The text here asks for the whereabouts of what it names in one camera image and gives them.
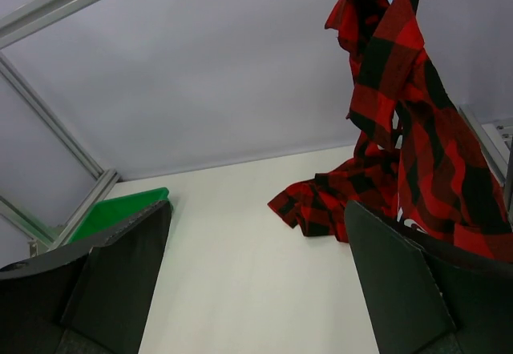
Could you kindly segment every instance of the white floor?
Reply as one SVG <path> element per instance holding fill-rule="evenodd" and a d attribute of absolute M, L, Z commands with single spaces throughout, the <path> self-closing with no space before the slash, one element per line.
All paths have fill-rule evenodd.
<path fill-rule="evenodd" d="M 266 203 L 352 147 L 119 183 L 176 207 L 141 354 L 377 353 L 348 245 L 306 239 Z"/>

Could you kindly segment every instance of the metal bar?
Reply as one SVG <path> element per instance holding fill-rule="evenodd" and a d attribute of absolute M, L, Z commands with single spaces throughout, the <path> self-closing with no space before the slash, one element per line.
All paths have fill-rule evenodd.
<path fill-rule="evenodd" d="M 120 175 L 112 169 L 105 171 L 102 176 L 100 176 L 96 185 L 82 204 L 80 204 L 79 208 L 75 210 L 75 213 L 70 217 L 63 231 L 49 247 L 49 250 L 53 250 L 67 243 L 67 241 L 73 236 L 77 227 L 84 220 L 89 210 L 92 209 L 96 202 L 99 202 L 107 196 L 119 179 Z"/>
<path fill-rule="evenodd" d="M 0 49 L 69 16 L 98 0 L 34 0 L 0 18 Z"/>
<path fill-rule="evenodd" d="M 479 124 L 472 112 L 472 109 L 468 105 L 460 106 L 459 114 L 465 119 L 477 136 L 478 141 L 481 143 L 481 150 L 487 159 L 491 170 L 495 174 L 495 177 L 499 181 L 499 184 L 501 186 L 504 185 L 507 175 L 507 161 L 504 160 L 499 150 L 497 150 L 497 147 L 495 147 L 481 124 Z"/>
<path fill-rule="evenodd" d="M 511 145 L 513 144 L 513 118 L 498 120 L 493 122 L 492 126 L 497 130 L 503 141 L 506 143 L 506 147 L 510 150 Z"/>
<path fill-rule="evenodd" d="M 495 125 L 493 123 L 487 123 L 483 124 L 481 127 L 487 133 L 488 138 L 490 138 L 497 151 L 507 162 L 507 160 L 510 158 L 510 150 L 507 148 L 506 142 L 504 142 L 504 138 L 499 133 Z"/>
<path fill-rule="evenodd" d="M 504 184 L 504 201 L 509 210 L 509 220 L 513 223 L 513 148 L 510 151 L 510 159 L 507 165 L 506 182 Z"/>
<path fill-rule="evenodd" d="M 30 238 L 34 238 L 45 246 L 50 246 L 58 237 L 57 233 L 37 220 L 27 209 L 14 204 L 5 196 L 0 195 L 0 214 Z"/>
<path fill-rule="evenodd" d="M 18 70 L 9 62 L 9 60 L 0 53 L 0 74 L 6 81 L 18 92 L 21 98 L 29 105 L 36 115 L 50 128 L 50 130 L 63 143 L 68 151 L 89 171 L 89 173 L 98 179 L 103 173 L 103 169 L 97 162 L 85 151 L 71 133 L 64 127 L 63 123 L 57 119 L 57 116 L 43 102 L 37 92 L 21 76 Z"/>

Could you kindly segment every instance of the fabric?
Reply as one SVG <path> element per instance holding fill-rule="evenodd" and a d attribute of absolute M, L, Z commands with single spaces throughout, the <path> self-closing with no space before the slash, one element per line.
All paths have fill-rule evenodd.
<path fill-rule="evenodd" d="M 348 118 L 362 133 L 351 160 L 293 184 L 269 206 L 306 236 L 347 242 L 344 210 L 354 199 L 457 247 L 513 262 L 500 187 L 424 49 L 418 1 L 337 2 L 325 28 L 337 30 L 349 52 Z"/>

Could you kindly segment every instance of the grey wall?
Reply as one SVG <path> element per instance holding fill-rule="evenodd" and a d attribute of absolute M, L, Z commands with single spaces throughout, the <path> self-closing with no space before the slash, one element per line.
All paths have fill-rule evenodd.
<path fill-rule="evenodd" d="M 27 259 L 29 239 L 0 215 L 0 268 Z"/>
<path fill-rule="evenodd" d="M 356 139 L 347 55 L 323 30 L 336 1 L 103 0 L 6 53 L 105 167 L 193 170 Z M 510 2 L 419 7 L 446 89 L 482 119 L 513 115 Z"/>
<path fill-rule="evenodd" d="M 0 101 L 0 193 L 49 226 L 64 223 L 95 180 L 3 77 Z"/>

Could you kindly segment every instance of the green tray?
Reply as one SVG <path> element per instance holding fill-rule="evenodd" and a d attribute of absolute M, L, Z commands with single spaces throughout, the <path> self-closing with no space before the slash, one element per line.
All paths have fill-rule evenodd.
<path fill-rule="evenodd" d="M 162 187 L 98 202 L 76 229 L 69 243 L 113 226 L 154 202 L 168 199 L 168 195 L 169 190 Z"/>

